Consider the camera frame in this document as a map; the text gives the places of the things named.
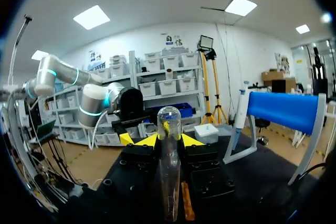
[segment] white wall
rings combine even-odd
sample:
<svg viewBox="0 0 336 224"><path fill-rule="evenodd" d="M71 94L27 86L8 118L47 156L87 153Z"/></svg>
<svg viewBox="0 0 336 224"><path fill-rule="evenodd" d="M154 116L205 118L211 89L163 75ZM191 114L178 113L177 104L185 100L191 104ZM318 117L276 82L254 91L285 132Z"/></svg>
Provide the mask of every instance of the white wall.
<svg viewBox="0 0 336 224"><path fill-rule="evenodd" d="M237 109L238 90L242 87L242 82L248 80L251 84L262 83L261 72L267 71L269 68L276 68L275 53L288 56L291 75L295 76L292 52L285 42L240 27L218 25L218 30L227 53L230 86L235 109ZM220 97L227 114L229 110L227 68L221 40L214 24L173 23L144 27L95 41L63 56L62 60L80 69L86 69L89 63L88 52L90 50L99 51L102 54L102 59L107 61L113 55L126 55L128 57L130 50L135 51L136 57L142 58L145 53L162 51L163 48L167 48L168 46L165 45L166 34L172 37L180 36L183 47L188 48L189 51L195 51L200 35L214 38L213 48L217 53L216 64ZM208 62L207 68L210 99L212 107L214 107L215 86L211 62Z"/></svg>

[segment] robotic arm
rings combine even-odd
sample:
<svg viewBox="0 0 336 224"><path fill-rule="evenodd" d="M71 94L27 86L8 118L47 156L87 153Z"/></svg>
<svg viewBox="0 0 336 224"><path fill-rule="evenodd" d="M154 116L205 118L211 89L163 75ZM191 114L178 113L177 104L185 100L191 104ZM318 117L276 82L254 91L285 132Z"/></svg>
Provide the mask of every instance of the robotic arm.
<svg viewBox="0 0 336 224"><path fill-rule="evenodd" d="M37 77L26 82L23 88L31 100L40 95L52 95L56 77L72 85L84 86L78 119L86 129L95 127L105 109L117 113L121 120L143 110L143 98L138 89L125 88L116 82L102 87L100 76L74 68L54 55L40 61Z"/></svg>

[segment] black table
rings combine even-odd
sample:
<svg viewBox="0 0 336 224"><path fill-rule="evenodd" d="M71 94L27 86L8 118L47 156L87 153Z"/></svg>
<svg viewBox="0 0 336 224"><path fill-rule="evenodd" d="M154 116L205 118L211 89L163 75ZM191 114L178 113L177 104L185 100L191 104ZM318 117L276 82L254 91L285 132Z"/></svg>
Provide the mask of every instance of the black table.
<svg viewBox="0 0 336 224"><path fill-rule="evenodd" d="M250 137L241 135L236 147L236 151L241 151L250 146ZM231 177L235 182L234 198L228 197L227 200L221 200L213 206L204 206L205 213L209 219L212 220L232 220L232 219L249 219L249 215L254 213L254 209L251 207L250 202L259 202L260 198L280 184L286 184L294 171L296 166L284 158L280 157L268 148L258 144L258 150L242 159L234 161L230 164L224 165L222 159L225 155L229 137L220 137L218 141L220 165L223 166L224 172ZM119 165L120 157L112 165L105 178L110 178L116 171L116 167ZM306 176L302 186L299 190L299 195L296 202L300 202L305 198L305 194L316 184L317 180L312 176ZM98 192L102 192L103 186L98 188ZM97 198L95 192L88 191L83 194L82 199L86 199L91 202L97 209L107 209L109 212L109 220L114 221L126 221L127 223L137 222L140 219L142 221L162 221L163 220L163 207L161 196L161 184L160 173L156 172L154 181L151 184L151 188L148 190L148 195L143 198L127 199L118 198L109 200L105 198ZM78 214L83 215L82 208L78 208ZM72 210L71 215L76 216L76 213ZM96 223L99 221L106 221L107 217L97 219L92 218ZM179 213L177 223L185 223L182 190L180 189L179 198Z"/></svg>

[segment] ceiling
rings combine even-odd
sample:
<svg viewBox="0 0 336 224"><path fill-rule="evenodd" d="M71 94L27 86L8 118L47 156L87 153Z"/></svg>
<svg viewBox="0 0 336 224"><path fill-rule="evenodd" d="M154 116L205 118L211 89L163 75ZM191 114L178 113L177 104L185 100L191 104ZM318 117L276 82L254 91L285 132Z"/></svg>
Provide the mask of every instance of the ceiling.
<svg viewBox="0 0 336 224"><path fill-rule="evenodd" d="M295 45L310 36L327 34L320 23L321 10L314 0L250 0L258 5L246 17L201 9L225 9L231 0L26 0L9 33L2 62L2 75L8 72L10 56L23 16L34 18L26 29L16 56L14 74L35 72L38 61L31 60L38 49L66 56L92 41L123 31L170 22L223 23L250 28ZM72 19L84 10L99 5L111 21L85 30ZM300 35L295 27L307 24L311 32Z"/></svg>

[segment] white wire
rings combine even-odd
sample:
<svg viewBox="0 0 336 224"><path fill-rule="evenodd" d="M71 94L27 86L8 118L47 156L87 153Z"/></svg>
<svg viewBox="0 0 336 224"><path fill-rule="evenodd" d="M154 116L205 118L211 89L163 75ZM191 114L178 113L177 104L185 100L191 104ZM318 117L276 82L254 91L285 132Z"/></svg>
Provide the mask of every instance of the white wire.
<svg viewBox="0 0 336 224"><path fill-rule="evenodd" d="M102 178L97 179L97 180L92 184L92 186L90 186L90 188L91 188L91 189L94 189L93 187L95 186L95 184L96 184L97 182L99 182L99 181L102 181L102 180L103 180Z"/></svg>
<svg viewBox="0 0 336 224"><path fill-rule="evenodd" d="M98 121L97 121L97 123L96 123L96 126L94 127L94 131L93 131L93 134L92 134L92 141L90 142L90 138L88 138L88 140L89 140L89 148L90 148L90 150L92 150L93 149L93 146L94 146L94 139L95 139L95 137L96 137L96 132L97 132L97 129L98 129L98 125L99 125L99 123L100 123L100 121L103 119L103 117L107 114L107 110L104 112L104 113L102 113L102 115L99 117L99 119L98 119Z"/></svg>

